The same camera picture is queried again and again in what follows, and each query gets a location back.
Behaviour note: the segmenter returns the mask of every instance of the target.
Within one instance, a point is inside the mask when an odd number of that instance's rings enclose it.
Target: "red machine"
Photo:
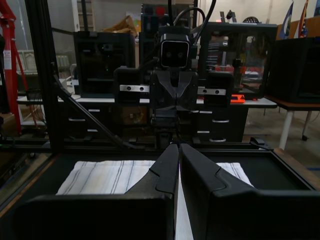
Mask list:
[[[25,90],[28,90],[27,81],[24,75],[22,64],[19,58],[18,50],[16,47],[16,38],[15,38],[15,20],[16,16],[11,11],[10,7],[7,4],[6,0],[0,0],[0,26],[2,27],[2,33],[5,40],[5,46],[3,51],[3,60],[4,60],[4,75],[6,83],[6,91],[8,95],[8,102],[10,106],[10,112],[14,114],[16,130],[19,135],[21,135],[21,122],[19,116],[19,109],[17,104],[18,98],[18,80],[17,80],[17,62],[21,70],[21,76],[24,84]],[[34,110],[30,111],[33,117],[34,124],[36,124]]]

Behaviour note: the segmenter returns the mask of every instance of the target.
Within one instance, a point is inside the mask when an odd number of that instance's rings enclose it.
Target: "cloth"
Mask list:
[[[155,161],[78,161],[59,188],[57,195],[124,194],[135,185]],[[240,163],[218,163],[224,170],[252,186]],[[193,240],[179,172],[176,240]]]
[[[78,161],[57,195],[124,194],[149,171],[155,161]]]

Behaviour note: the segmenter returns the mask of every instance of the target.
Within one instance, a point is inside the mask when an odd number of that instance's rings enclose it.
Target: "glass panel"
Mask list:
[[[206,70],[231,73],[236,93],[257,93],[263,83],[269,47],[263,33],[213,32]]]

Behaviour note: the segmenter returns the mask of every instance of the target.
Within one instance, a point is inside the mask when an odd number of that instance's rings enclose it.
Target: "striped towel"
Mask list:
[[[57,195],[124,194],[135,185],[155,161],[78,161]],[[233,176],[252,186],[240,163],[218,163]]]

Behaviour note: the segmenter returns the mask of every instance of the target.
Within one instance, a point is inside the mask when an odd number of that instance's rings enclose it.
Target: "black box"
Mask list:
[[[264,97],[277,25],[208,22],[201,34],[198,74],[231,73],[233,94]]]
[[[320,103],[320,39],[276,41],[266,94],[290,103]]]
[[[74,33],[82,98],[113,98],[114,71],[135,68],[135,37],[129,33]]]

